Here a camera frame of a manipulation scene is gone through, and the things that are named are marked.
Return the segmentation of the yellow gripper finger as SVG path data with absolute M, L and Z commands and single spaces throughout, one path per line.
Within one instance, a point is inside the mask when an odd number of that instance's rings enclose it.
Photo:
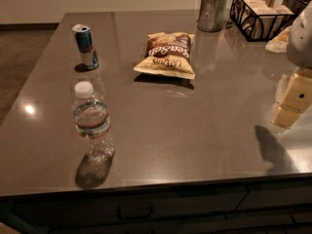
M 298 69 L 292 75 L 283 74 L 275 94 L 271 123 L 290 129 L 312 105 L 312 70 Z

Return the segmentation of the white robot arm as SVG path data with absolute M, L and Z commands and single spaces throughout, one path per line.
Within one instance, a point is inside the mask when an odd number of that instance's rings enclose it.
M 289 130 L 312 105 L 312 2 L 292 23 L 287 57 L 297 70 L 278 83 L 270 119 L 277 133 Z

